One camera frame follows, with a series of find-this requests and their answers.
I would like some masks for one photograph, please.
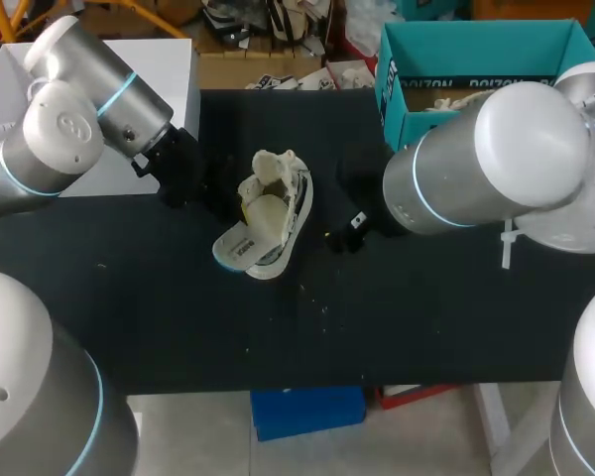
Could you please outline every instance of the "white cable tie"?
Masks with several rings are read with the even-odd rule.
[[[503,262],[504,270],[509,270],[512,260],[512,244],[516,241],[519,235],[523,234],[522,230],[512,231],[513,220],[505,220],[505,231],[500,234],[500,239],[503,242]]]

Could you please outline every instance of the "tiled floor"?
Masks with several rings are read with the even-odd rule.
[[[136,476],[486,476],[470,389],[383,412],[362,424],[259,443],[248,392],[132,397],[143,414]]]

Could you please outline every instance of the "white sneaker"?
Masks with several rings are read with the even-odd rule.
[[[243,213],[239,222],[216,240],[216,261],[230,271],[245,271],[258,280],[279,276],[287,267],[313,201],[306,164],[293,151],[277,156],[259,151],[254,174],[240,183]]]

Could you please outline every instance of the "black table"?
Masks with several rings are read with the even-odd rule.
[[[36,292],[121,391],[561,377],[595,256],[520,238],[503,271],[500,226],[375,235],[355,255],[324,245],[355,212],[336,162],[382,142],[373,91],[207,91],[200,141],[233,154],[239,179],[259,149],[292,148],[309,164],[314,206],[281,278],[226,272],[211,245],[228,225],[154,196],[65,198],[0,219],[0,271]]]

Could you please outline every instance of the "yellow frame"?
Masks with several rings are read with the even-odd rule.
[[[37,25],[44,22],[51,15],[53,15],[56,12],[59,12],[62,8],[64,8],[67,5],[68,0],[58,0],[57,3],[51,9],[49,9],[48,12],[36,18],[26,27],[18,29],[18,27],[20,26],[20,22],[22,22],[22,19],[24,18],[24,14],[29,8],[29,2],[30,0],[20,0],[15,12],[13,13],[13,17],[9,19],[9,16],[7,15],[7,12],[4,8],[4,4],[2,3],[2,0],[0,0],[0,33],[2,34],[2,43],[16,43],[18,41],[18,38],[21,37],[23,34],[28,32],[32,28],[35,28]],[[137,2],[135,2],[135,0],[85,0],[85,2],[121,5],[122,7],[129,8],[131,11],[137,13],[139,16],[145,18],[146,20],[153,23],[155,26],[161,28],[162,30],[169,33],[175,38],[189,38],[189,36],[183,33],[181,30],[173,27],[158,15],[155,15],[147,8],[139,5]]]

